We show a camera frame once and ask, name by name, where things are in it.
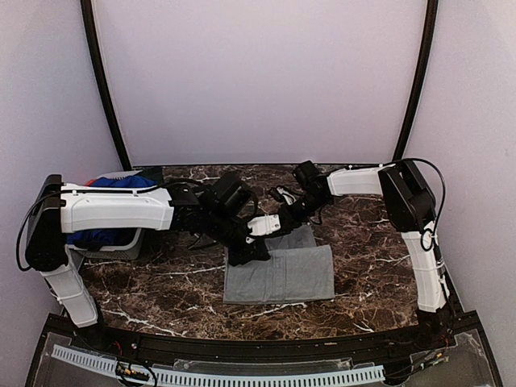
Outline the grey button shirt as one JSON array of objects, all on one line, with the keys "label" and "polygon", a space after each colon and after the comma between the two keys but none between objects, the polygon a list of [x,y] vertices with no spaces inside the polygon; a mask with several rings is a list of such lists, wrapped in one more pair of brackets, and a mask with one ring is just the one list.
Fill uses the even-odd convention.
[{"label": "grey button shirt", "polygon": [[335,296],[331,247],[316,244],[311,226],[303,225],[288,235],[267,239],[265,245],[268,260],[226,265],[225,304],[291,304]]}]

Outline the blue printed t-shirt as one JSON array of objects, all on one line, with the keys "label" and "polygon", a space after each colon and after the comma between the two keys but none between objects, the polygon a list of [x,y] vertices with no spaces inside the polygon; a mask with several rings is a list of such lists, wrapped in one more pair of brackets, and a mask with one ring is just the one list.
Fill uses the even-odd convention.
[{"label": "blue printed t-shirt", "polygon": [[[123,178],[99,177],[90,187],[100,188],[148,188],[155,181],[138,174]],[[90,229],[67,235],[67,244],[86,250],[97,251],[102,247],[125,246],[135,237],[135,228]]]}]

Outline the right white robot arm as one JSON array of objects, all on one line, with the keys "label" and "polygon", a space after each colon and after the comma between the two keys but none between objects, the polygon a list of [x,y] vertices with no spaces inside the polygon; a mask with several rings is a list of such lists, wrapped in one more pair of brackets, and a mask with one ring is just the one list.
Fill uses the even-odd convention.
[{"label": "right white robot arm", "polygon": [[418,291],[418,309],[436,313],[447,304],[449,291],[440,251],[437,225],[442,211],[416,159],[357,168],[346,167],[324,173],[306,161],[298,165],[293,176],[303,194],[278,209],[281,229],[306,223],[337,197],[380,195],[391,225],[398,231],[410,254]]}]

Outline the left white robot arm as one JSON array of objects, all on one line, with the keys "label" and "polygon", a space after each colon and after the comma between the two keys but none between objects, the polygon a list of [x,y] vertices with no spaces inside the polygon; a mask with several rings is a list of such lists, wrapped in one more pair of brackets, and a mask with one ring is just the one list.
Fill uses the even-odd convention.
[{"label": "left white robot arm", "polygon": [[281,228],[278,215],[239,212],[255,193],[228,173],[213,185],[174,179],[147,188],[91,187],[64,183],[48,176],[29,208],[15,242],[22,272],[40,273],[65,308],[82,338],[97,352],[113,346],[113,332],[101,322],[102,313],[73,263],[67,235],[93,229],[187,231],[206,235],[236,253],[231,264],[267,259],[262,240]]}]

